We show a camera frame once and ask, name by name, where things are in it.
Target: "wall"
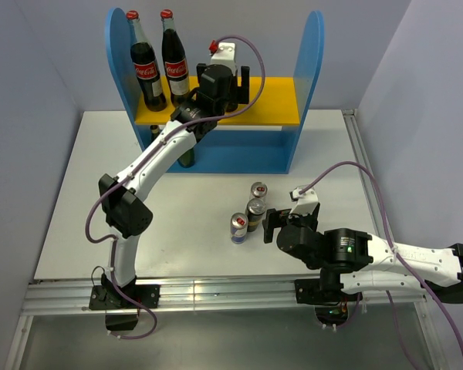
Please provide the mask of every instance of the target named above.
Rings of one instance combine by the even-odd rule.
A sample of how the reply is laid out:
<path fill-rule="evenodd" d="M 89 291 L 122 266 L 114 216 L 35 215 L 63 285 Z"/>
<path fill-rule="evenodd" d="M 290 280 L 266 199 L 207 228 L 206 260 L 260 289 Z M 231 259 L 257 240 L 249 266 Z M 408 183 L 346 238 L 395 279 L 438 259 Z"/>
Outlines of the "wall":
<path fill-rule="evenodd" d="M 113 6 L 139 11 L 160 54 L 160 10 L 171 8 L 190 66 L 208 61 L 213 38 L 249 37 L 271 76 L 291 76 L 310 11 L 326 20 L 326 50 L 313 106 L 358 107 L 410 0 L 21 0 L 38 38 L 82 110 L 122 110 L 104 49 L 103 24 Z M 238 61 L 259 74 L 253 54 L 240 48 Z"/>
<path fill-rule="evenodd" d="M 397 240 L 463 243 L 463 0 L 411 2 L 358 123 Z M 448 308 L 463 334 L 463 305 Z M 434 317 L 451 368 L 462 368 L 451 329 Z"/>
<path fill-rule="evenodd" d="M 15 3 L 0 1 L 0 368 L 79 124 L 39 45 Z"/>

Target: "yellow shelf board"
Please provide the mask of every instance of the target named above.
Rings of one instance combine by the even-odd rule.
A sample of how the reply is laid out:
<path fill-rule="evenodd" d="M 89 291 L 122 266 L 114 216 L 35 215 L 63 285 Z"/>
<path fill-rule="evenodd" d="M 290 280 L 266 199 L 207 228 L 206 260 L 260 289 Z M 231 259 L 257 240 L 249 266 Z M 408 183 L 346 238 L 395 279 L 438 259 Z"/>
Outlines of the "yellow shelf board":
<path fill-rule="evenodd" d="M 151 112 L 144 104 L 140 94 L 137 108 L 137 125 L 164 125 L 175 110 L 170 101 L 170 90 L 166 77 L 162 77 L 164 95 L 168 105 L 160 112 Z M 198 78 L 191 76 L 191 89 L 198 85 Z M 251 99 L 259 90 L 261 77 L 250 78 Z M 218 125 L 229 126 L 298 126 L 300 124 L 299 111 L 296 105 L 295 86 L 292 77 L 267 77 L 259 100 L 247 112 L 230 118 L 222 119 Z"/>

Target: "blue side panel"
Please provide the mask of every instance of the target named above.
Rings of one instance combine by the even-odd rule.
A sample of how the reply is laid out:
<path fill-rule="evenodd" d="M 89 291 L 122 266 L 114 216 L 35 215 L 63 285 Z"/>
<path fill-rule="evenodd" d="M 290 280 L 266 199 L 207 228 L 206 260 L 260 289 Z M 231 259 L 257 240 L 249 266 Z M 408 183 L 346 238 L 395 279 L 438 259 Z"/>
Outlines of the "blue side panel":
<path fill-rule="evenodd" d="M 195 147 L 195 165 L 179 173 L 286 173 L 281 131 L 211 131 Z"/>
<path fill-rule="evenodd" d="M 296 60 L 293 82 L 295 83 L 296 103 L 299 109 L 300 126 L 283 127 L 283 139 L 285 142 L 285 155 L 288 157 L 287 171 L 292 164 L 293 155 L 300 133 L 306 120 L 317 79 L 323 63 L 324 52 L 324 19 L 319 11 L 311 12 L 303 30 L 300 43 L 299 56 Z"/>
<path fill-rule="evenodd" d="M 149 128 L 139 130 L 135 124 L 141 91 L 130 59 L 130 27 L 125 12 L 120 8 L 111 8 L 106 16 L 105 45 L 113 81 L 117 85 L 137 141 L 141 149 L 144 149 L 150 140 L 150 135 L 147 134 Z"/>

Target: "red object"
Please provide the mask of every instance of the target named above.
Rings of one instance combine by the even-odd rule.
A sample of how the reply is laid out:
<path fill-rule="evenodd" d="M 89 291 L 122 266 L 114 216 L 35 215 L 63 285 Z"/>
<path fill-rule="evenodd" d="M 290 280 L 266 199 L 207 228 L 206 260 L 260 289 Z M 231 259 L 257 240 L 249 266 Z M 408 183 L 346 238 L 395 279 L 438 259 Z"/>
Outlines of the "red object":
<path fill-rule="evenodd" d="M 139 13 L 136 12 L 135 10 L 129 10 L 126 15 L 127 19 L 129 20 L 134 20 L 134 19 L 139 19 Z"/>
<path fill-rule="evenodd" d="M 154 112 L 159 112 L 167 107 L 167 100 L 163 94 L 161 74 L 157 67 L 153 46 L 147 40 L 138 16 L 135 10 L 127 12 L 127 19 L 129 19 L 130 26 L 133 27 L 130 57 L 146 107 Z"/>
<path fill-rule="evenodd" d="M 209 45 L 209 51 L 211 54 L 214 54 L 218 51 L 218 43 L 215 40 L 211 41 L 211 44 Z"/>
<path fill-rule="evenodd" d="M 173 18 L 173 12 L 170 9 L 163 9 L 160 15 L 162 19 Z"/>
<path fill-rule="evenodd" d="M 163 42 L 161 55 L 163 56 L 164 71 L 167 75 L 171 91 L 171 102 L 178 106 L 186 100 L 190 92 L 187 59 L 185 50 L 173 20 L 173 12 L 165 9 L 161 12 L 163 22 Z"/>

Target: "white table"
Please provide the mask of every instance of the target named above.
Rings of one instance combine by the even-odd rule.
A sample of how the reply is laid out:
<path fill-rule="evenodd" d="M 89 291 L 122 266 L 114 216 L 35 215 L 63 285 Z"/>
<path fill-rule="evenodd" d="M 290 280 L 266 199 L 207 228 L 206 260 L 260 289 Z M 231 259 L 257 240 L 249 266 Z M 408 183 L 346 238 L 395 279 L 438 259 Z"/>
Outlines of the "white table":
<path fill-rule="evenodd" d="M 107 265 L 109 242 L 90 244 L 83 233 L 84 222 L 99 196 L 98 179 L 104 173 L 115 175 L 139 153 L 125 112 L 84 113 L 35 279 L 87 278 L 94 266 Z M 262 227 L 249 234 L 244 244 L 233 244 L 230 217 L 245 209 L 255 181 L 268 185 L 268 207 L 290 208 L 290 190 L 311 182 L 334 163 L 354 159 L 342 113 L 311 110 L 289 175 L 165 174 L 146 201 L 154 219 L 140 239 L 137 276 L 253 277 L 312 272 L 282 253 L 275 241 L 263 244 Z M 316 191 L 321 203 L 320 231 L 350 227 L 374 232 L 357 169 L 335 170 Z M 91 231 L 94 236 L 108 231 L 101 209 Z"/>

